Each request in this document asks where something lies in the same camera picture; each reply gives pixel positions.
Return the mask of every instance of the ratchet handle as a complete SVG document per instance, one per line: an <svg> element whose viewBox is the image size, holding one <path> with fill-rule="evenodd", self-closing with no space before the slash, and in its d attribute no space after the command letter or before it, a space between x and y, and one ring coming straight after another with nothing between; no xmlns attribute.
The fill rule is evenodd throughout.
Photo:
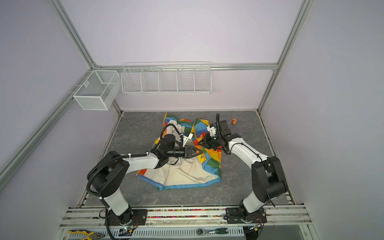
<svg viewBox="0 0 384 240"><path fill-rule="evenodd" d="M229 229L225 227L215 229L216 234L227 234L228 232L229 232Z"/></svg>

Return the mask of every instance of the wire basket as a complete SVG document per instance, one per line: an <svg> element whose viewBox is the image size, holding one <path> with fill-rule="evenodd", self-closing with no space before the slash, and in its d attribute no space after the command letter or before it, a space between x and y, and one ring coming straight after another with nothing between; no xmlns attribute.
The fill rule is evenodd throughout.
<svg viewBox="0 0 384 240"><path fill-rule="evenodd" d="M209 65L124 66L121 83L126 94L212 92Z"/></svg>
<svg viewBox="0 0 384 240"><path fill-rule="evenodd" d="M73 97L83 110L108 110L120 90L117 71L93 70Z"/></svg>

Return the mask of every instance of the metal beam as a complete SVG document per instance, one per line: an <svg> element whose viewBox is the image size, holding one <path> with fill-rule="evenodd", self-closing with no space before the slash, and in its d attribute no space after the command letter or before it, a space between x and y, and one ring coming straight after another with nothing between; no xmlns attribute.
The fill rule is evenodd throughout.
<svg viewBox="0 0 384 240"><path fill-rule="evenodd" d="M189 65L135 65L135 68L181 68L181 67L210 67L216 70L276 70L277 63L227 63L227 64L189 64ZM123 66L101 66L98 70L122 71Z"/></svg>
<svg viewBox="0 0 384 240"><path fill-rule="evenodd" d="M52 8L53 12L56 15L56 18L59 20L64 30L68 34L69 38L75 45L76 49L84 59L85 63L90 69L97 68L97 64L93 61L91 54L88 52L85 44L80 38L79 33L76 31L71 19L69 18L67 12L64 9L63 4L60 0L46 0L49 6Z"/></svg>
<svg viewBox="0 0 384 240"><path fill-rule="evenodd" d="M56 122L61 118L65 111L69 108L73 101L73 92L77 91L80 85L91 74L91 70L80 79L77 85L72 89L72 93L68 93L65 98L59 103L56 108L49 114L43 123L29 136L23 145L16 151L16 153L8 160L8 162L0 169L0 192L5 188L12 177L21 168L28 157L39 146L41 141L53 128Z"/></svg>
<svg viewBox="0 0 384 240"><path fill-rule="evenodd" d="M284 66L288 55L290 51L293 48L293 45L295 43L295 40L297 36L300 33L301 28L303 27L303 24L305 22L305 19L313 5L314 0L304 0L303 3L301 4L299 13L297 14L295 23L293 24L292 30L288 36L287 42L285 43L285 46L283 48L283 52L280 55L279 61L278 61L278 68L274 71L272 74L271 80L269 81L268 87L266 88L263 98L260 102L260 105L258 107L258 111L262 112L265 103L272 91L272 88L276 82L276 79L279 77L279 73L281 72L282 67Z"/></svg>

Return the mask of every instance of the gray work surface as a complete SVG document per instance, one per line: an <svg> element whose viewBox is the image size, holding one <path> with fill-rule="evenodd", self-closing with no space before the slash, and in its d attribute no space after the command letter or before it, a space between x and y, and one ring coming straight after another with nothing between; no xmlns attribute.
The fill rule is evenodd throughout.
<svg viewBox="0 0 384 240"><path fill-rule="evenodd" d="M238 133L259 152L271 156L268 143L254 111L219 112L220 120L226 120L232 133ZM195 121L197 118L215 121L216 112L169 112L178 119ZM165 112L126 112L113 136L108 151L119 154L145 153L153 147L163 128ZM234 126L231 122L237 118ZM136 172L125 175L120 189L128 203L133 207L154 205L238 205L252 191L250 168L236 155L222 154L221 182L207 187L191 189L159 188L136 177ZM275 204L285 205L285 195L274 199ZM91 195L84 205L101 205L99 199Z"/></svg>

